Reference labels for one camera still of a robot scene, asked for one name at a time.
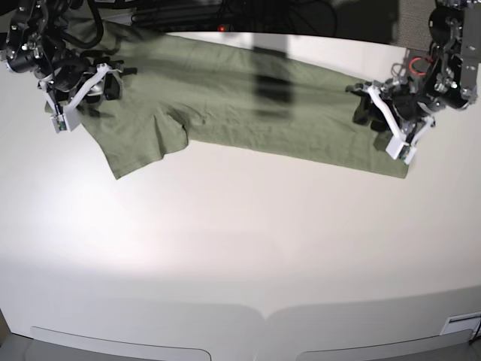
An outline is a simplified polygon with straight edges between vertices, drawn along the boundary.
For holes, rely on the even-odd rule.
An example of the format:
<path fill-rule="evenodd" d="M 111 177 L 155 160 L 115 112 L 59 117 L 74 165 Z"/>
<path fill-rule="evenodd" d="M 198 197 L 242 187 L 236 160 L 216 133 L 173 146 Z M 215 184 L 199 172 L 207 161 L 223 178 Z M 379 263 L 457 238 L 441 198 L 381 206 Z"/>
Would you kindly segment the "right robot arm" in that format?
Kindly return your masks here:
<path fill-rule="evenodd" d="M 122 78 L 138 72 L 97 48 L 104 24 L 96 2 L 87 4 L 95 29 L 88 41 L 68 33 L 69 12 L 81 8 L 82 1 L 15 1 L 2 8 L 13 16 L 1 34 L 1 61 L 13 73 L 34 74 L 56 132 L 80 125 L 78 106 L 120 99 Z"/>

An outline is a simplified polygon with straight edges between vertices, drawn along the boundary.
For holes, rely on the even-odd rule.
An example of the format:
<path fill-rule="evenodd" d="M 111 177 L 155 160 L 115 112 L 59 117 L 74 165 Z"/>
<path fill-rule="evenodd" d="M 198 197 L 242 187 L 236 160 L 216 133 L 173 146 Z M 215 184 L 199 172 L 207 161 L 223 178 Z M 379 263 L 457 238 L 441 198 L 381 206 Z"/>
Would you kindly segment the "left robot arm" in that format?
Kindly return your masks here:
<path fill-rule="evenodd" d="M 428 52 L 407 51 L 401 70 L 384 82 L 348 86 L 360 97 L 353 121 L 389 132 L 385 151 L 410 164 L 417 145 L 445 108 L 463 111 L 477 100 L 480 3 L 437 1 L 428 21 Z"/>

